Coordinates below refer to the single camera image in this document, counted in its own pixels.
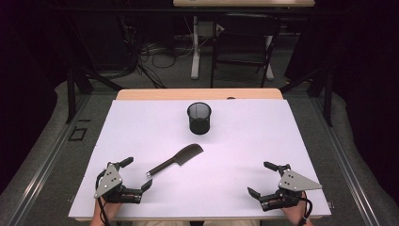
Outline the white box under desk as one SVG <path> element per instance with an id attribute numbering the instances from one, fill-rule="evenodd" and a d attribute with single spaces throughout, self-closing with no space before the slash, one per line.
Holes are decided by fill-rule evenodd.
<path id="1" fill-rule="evenodd" d="M 197 39 L 208 39 L 212 38 L 214 34 L 219 35 L 224 28 L 219 24 L 214 25 L 213 22 L 198 21 L 196 30 L 194 36 Z"/>

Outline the person's left hand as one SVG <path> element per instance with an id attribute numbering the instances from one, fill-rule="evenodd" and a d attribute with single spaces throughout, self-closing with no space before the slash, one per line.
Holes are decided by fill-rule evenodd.
<path id="1" fill-rule="evenodd" d="M 101 199 L 101 202 L 104 205 L 104 211 L 105 211 L 107 219 L 109 221 L 113 220 L 114 217 L 119 212 L 120 208 L 122 207 L 122 204 L 121 203 L 105 202 L 104 199 Z M 99 202 L 96 201 L 92 219 L 93 218 L 100 218 L 100 214 L 101 214 L 101 207 L 99 205 Z"/>

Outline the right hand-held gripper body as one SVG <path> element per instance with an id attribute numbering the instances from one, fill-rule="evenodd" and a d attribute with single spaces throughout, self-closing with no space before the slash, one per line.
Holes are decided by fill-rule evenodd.
<path id="1" fill-rule="evenodd" d="M 289 164 L 278 166 L 280 166 L 278 190 L 272 195 L 261 196 L 259 199 L 264 211 L 296 206 L 304 191 L 322 188 L 319 183 L 291 170 Z"/>

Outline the black comb with handle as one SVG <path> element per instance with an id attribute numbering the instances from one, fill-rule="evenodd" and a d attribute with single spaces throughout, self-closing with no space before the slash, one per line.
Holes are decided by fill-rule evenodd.
<path id="1" fill-rule="evenodd" d="M 164 161 L 160 165 L 156 166 L 155 168 L 149 170 L 146 175 L 148 177 L 152 177 L 158 172 L 166 169 L 168 166 L 172 164 L 178 164 L 179 166 L 186 163 L 188 160 L 192 159 L 193 157 L 197 156 L 198 154 L 202 153 L 203 149 L 197 143 L 189 144 L 174 154 L 171 158 Z"/>

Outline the black folding chair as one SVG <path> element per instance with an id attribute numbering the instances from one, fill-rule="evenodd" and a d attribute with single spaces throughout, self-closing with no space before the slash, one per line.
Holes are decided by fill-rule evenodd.
<path id="1" fill-rule="evenodd" d="M 279 19 L 270 15 L 231 12 L 217 16 L 213 22 L 210 87 L 214 86 L 217 66 L 223 64 L 256 67 L 256 73 L 263 69 L 263 88 L 279 32 Z"/>

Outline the wooden desk with white legs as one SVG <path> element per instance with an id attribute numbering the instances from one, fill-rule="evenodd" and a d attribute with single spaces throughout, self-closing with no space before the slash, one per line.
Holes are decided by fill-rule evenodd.
<path id="1" fill-rule="evenodd" d="M 314 0 L 173 0 L 178 8 L 311 8 Z M 191 78 L 200 76 L 199 21 L 193 17 L 193 60 Z"/>

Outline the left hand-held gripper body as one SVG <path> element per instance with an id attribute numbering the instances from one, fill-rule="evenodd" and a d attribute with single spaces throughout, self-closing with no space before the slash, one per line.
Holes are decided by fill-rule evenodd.
<path id="1" fill-rule="evenodd" d="M 103 198 L 110 203 L 141 203 L 143 192 L 123 185 L 118 163 L 108 163 L 98 175 L 93 198 Z"/>

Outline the black horizontal frame bar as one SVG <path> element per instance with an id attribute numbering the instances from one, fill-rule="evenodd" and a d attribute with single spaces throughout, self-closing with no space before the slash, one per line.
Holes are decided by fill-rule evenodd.
<path id="1" fill-rule="evenodd" d="M 283 8 L 46 8 L 56 13 L 105 13 L 105 14 L 170 14 L 170 15 L 217 15 L 228 12 L 265 13 L 270 15 L 329 16 L 344 15 L 349 9 L 283 9 Z"/>

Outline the black mesh pen holder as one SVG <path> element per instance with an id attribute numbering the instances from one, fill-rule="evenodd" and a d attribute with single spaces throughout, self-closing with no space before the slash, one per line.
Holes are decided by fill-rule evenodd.
<path id="1" fill-rule="evenodd" d="M 187 108 L 189 129 L 195 135 L 205 135 L 210 130 L 212 109 L 206 103 L 196 102 Z"/>

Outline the black metal stand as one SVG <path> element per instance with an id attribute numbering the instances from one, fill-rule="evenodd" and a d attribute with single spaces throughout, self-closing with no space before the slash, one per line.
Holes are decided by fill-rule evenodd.
<path id="1" fill-rule="evenodd" d="M 68 118 L 66 123 L 70 123 L 77 112 L 75 88 L 79 88 L 79 90 L 85 95 L 91 94 L 94 90 L 93 86 L 89 82 L 90 78 L 101 82 L 115 91 L 122 90 L 122 86 L 101 76 L 99 73 L 89 69 L 88 67 L 82 66 L 71 68 L 67 73 Z"/>
<path id="2" fill-rule="evenodd" d="M 303 75 L 296 80 L 290 81 L 287 85 L 279 88 L 281 93 L 285 93 L 306 80 L 311 79 L 307 93 L 309 97 L 318 97 L 321 91 L 324 92 L 323 118 L 328 126 L 332 126 L 331 122 L 331 104 L 332 104 L 332 87 L 333 87 L 333 72 L 326 68 L 317 68 L 312 72 Z"/>

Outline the person's right hand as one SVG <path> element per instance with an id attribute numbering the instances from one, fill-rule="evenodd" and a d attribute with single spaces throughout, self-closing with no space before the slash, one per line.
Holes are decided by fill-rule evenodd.
<path id="1" fill-rule="evenodd" d="M 301 195 L 301 200 L 296 206 L 281 208 L 284 216 L 292 223 L 298 224 L 299 221 L 304 217 L 307 211 L 307 203 L 305 201 L 306 193 L 303 192 Z"/>

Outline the aluminium floor rail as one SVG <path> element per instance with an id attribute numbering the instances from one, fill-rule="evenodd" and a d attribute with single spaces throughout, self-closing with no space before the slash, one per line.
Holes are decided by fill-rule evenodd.
<path id="1" fill-rule="evenodd" d="M 0 196 L 0 226 L 87 226 L 69 216 L 95 143 L 92 98 L 84 95 L 71 123 L 56 112 L 22 168 Z"/>
<path id="2" fill-rule="evenodd" d="M 325 120 L 323 114 L 323 107 L 321 101 L 318 98 L 310 98 L 311 105 L 316 111 L 316 115 L 319 121 L 322 123 L 324 130 L 327 133 L 328 139 L 331 141 L 333 146 L 333 154 L 336 158 L 336 162 L 339 165 L 340 171 L 343 174 L 343 178 L 350 190 L 352 198 L 359 209 L 362 219 L 366 226 L 380 226 L 380 222 L 375 215 L 364 189 L 359 183 L 359 179 L 356 176 L 349 159 L 344 151 L 344 148 L 337 138 L 333 127 L 330 126 Z"/>

